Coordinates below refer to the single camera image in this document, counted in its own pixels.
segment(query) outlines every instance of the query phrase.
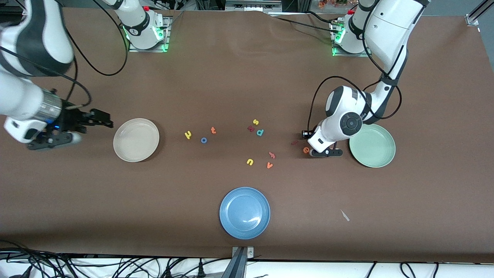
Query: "green led light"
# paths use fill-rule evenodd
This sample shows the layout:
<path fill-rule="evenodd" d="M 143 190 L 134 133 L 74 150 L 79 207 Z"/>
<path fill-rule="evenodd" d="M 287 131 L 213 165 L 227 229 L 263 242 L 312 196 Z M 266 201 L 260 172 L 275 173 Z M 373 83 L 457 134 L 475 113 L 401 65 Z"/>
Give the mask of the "green led light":
<path fill-rule="evenodd" d="M 341 31 L 338 32 L 339 36 L 336 36 L 335 41 L 340 44 L 343 40 L 343 36 L 345 35 L 345 28 L 341 28 Z"/>
<path fill-rule="evenodd" d="M 127 30 L 124 28 L 123 31 L 125 32 L 125 37 L 127 38 L 127 40 L 130 41 L 130 39 L 128 38 Z"/>
<path fill-rule="evenodd" d="M 156 30 L 157 30 L 157 28 L 153 28 L 153 32 L 155 32 L 156 39 L 161 40 L 163 35 L 158 34 L 158 32 Z"/>

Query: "green plate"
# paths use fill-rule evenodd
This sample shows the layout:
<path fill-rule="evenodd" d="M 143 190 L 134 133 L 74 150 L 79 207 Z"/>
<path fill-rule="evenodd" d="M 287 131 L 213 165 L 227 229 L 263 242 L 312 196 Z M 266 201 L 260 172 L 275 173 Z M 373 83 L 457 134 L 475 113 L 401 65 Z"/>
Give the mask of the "green plate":
<path fill-rule="evenodd" d="M 367 167 L 379 168 L 388 165 L 396 153 L 393 137 L 378 125 L 363 125 L 350 138 L 350 151 L 360 163 Z"/>

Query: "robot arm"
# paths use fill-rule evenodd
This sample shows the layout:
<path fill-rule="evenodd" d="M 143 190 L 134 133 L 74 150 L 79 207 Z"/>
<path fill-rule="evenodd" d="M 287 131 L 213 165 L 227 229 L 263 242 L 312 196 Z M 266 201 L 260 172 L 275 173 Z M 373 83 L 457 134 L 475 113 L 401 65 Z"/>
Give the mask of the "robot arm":
<path fill-rule="evenodd" d="M 144 10 L 139 0 L 103 0 L 117 13 L 128 39 L 138 49 L 149 49 L 163 40 L 157 29 L 163 26 L 163 16 Z"/>
<path fill-rule="evenodd" d="M 85 133 L 86 125 L 113 127 L 109 114 L 96 109 L 90 113 L 69 110 L 72 103 L 29 80 L 67 72 L 74 53 L 58 2 L 27 0 L 25 4 L 28 12 L 23 21 L 0 29 L 0 114 L 7 116 L 4 128 L 19 142 L 28 143 L 29 149 L 41 149 L 77 143 L 80 136 L 71 131 Z"/>
<path fill-rule="evenodd" d="M 365 11 L 359 5 L 359 10 L 354 14 L 357 19 L 347 18 L 345 26 L 356 24 L 363 26 L 367 20 L 366 29 L 362 34 L 358 31 L 353 33 L 354 30 L 350 28 L 352 32 L 345 34 L 341 46 L 344 49 L 343 45 L 348 46 L 346 49 L 353 49 L 355 53 L 361 52 L 355 47 L 354 42 L 359 42 L 362 45 L 361 49 L 364 50 L 363 36 L 372 53 L 383 62 L 383 70 L 386 74 L 381 75 L 372 93 L 361 93 L 347 86 L 340 86 L 331 92 L 326 102 L 327 118 L 322 120 L 313 131 L 302 134 L 308 138 L 309 144 L 314 148 L 311 151 L 313 156 L 329 156 L 331 151 L 329 147 L 332 144 L 354 136 L 362 124 L 372 124 L 382 118 L 388 99 L 398 84 L 407 61 L 408 38 L 428 2 L 375 0 L 370 4 L 369 1 L 363 0 L 361 4 L 373 9 Z M 365 12 L 367 15 L 362 22 L 362 15 Z"/>

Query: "blue plate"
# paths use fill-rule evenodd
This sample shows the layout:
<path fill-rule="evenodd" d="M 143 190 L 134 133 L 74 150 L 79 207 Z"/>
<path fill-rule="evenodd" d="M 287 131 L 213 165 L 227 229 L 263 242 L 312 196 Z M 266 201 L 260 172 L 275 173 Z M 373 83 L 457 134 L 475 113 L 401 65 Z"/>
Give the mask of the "blue plate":
<path fill-rule="evenodd" d="M 230 191 L 219 208 L 223 228 L 238 239 L 252 239 L 262 234 L 270 217 L 268 200 L 251 187 L 239 187 Z"/>

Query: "beige plate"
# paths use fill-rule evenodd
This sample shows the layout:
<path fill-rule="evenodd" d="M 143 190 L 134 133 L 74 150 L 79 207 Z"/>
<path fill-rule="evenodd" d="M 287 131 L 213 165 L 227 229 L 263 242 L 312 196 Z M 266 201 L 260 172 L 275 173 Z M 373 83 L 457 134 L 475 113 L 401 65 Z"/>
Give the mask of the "beige plate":
<path fill-rule="evenodd" d="M 113 137 L 113 149 L 119 158 L 127 162 L 142 161 L 156 150 L 160 132 L 153 122 L 132 119 L 119 127 Z"/>

